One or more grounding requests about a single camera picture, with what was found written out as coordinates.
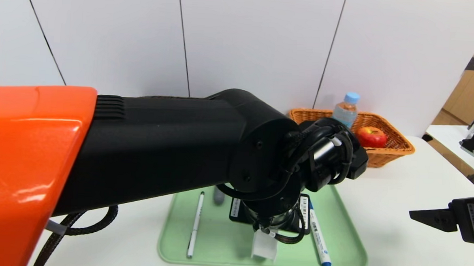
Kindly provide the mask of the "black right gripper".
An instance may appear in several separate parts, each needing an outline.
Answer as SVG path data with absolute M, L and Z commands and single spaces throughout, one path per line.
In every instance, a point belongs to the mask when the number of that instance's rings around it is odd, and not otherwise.
M 452 200 L 447 208 L 409 211 L 410 219 L 442 232 L 457 232 L 474 244 L 474 197 Z

